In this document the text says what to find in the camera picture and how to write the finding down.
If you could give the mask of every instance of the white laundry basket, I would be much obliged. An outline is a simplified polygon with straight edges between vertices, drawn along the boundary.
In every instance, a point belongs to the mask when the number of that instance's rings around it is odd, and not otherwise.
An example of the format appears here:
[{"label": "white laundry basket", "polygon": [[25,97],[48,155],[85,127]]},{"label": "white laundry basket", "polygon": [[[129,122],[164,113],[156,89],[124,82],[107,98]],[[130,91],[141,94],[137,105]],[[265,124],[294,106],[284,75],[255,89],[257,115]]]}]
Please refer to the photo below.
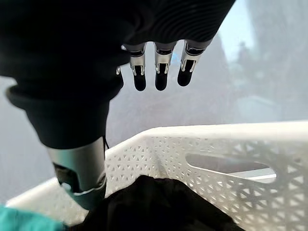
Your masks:
[{"label": "white laundry basket", "polygon": [[[193,167],[188,154],[261,162],[275,174],[232,176]],[[106,169],[107,195],[141,174],[179,179],[247,231],[308,231],[308,122],[154,128],[107,150]],[[56,179],[7,206],[67,224],[86,215]]]}]

